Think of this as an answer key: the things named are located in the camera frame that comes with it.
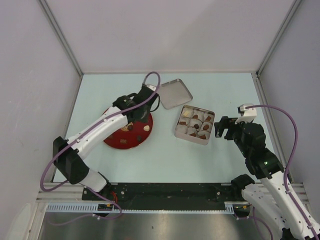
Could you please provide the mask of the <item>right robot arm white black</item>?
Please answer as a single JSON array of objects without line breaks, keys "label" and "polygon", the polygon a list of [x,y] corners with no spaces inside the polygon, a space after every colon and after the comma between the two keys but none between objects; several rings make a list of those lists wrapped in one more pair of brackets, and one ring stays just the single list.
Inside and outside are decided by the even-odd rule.
[{"label": "right robot arm white black", "polygon": [[245,158],[249,172],[267,189],[265,195],[254,180],[242,174],[231,181],[230,194],[258,210],[283,240],[318,240],[320,226],[302,204],[291,185],[285,185],[285,169],[266,147],[266,135],[260,124],[237,122],[223,116],[214,123],[215,136],[234,141]]}]

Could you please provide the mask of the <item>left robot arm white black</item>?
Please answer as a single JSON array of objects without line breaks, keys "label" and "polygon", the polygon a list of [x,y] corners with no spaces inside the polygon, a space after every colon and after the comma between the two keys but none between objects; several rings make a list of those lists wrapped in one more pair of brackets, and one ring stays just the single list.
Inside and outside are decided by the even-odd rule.
[{"label": "left robot arm white black", "polygon": [[117,130],[129,123],[146,121],[158,97],[158,89],[143,84],[138,93],[118,97],[99,119],[83,131],[69,139],[58,137],[54,140],[53,164],[70,184],[90,188],[100,200],[110,196],[109,181],[101,173],[89,168],[85,158]]}]

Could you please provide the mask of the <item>pink square tin box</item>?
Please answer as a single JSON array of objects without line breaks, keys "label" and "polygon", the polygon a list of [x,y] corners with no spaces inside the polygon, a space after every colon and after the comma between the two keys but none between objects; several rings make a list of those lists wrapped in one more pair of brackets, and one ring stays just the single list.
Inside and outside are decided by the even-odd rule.
[{"label": "pink square tin box", "polygon": [[178,139],[206,146],[213,132],[214,120],[213,111],[184,105],[175,125],[174,135]]}]

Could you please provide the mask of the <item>red round plate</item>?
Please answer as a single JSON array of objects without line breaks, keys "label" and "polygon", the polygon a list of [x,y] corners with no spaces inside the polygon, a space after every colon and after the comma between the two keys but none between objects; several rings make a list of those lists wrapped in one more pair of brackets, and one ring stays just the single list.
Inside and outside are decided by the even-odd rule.
[{"label": "red round plate", "polygon": [[[150,113],[147,122],[130,122],[126,126],[112,133],[110,136],[104,139],[103,142],[107,146],[118,150],[135,148],[141,145],[149,137],[152,132],[153,124],[153,116]],[[144,130],[144,126],[147,125],[150,127],[149,131]],[[121,139],[127,140],[127,144],[120,143]]]}]

